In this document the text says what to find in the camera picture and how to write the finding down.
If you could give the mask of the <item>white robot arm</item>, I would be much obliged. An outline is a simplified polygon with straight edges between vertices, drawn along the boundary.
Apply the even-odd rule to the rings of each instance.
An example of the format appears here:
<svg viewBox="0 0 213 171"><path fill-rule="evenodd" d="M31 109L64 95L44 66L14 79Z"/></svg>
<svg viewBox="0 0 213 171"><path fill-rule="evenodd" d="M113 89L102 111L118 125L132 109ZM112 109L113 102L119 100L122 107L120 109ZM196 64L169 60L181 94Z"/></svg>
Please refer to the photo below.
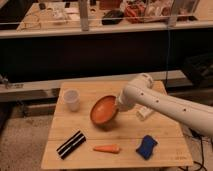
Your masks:
<svg viewBox="0 0 213 171"><path fill-rule="evenodd" d="M213 138L213 107L159 93L152 89L153 84L149 74L137 75L117 96L118 110L127 111L136 104L147 106Z"/></svg>

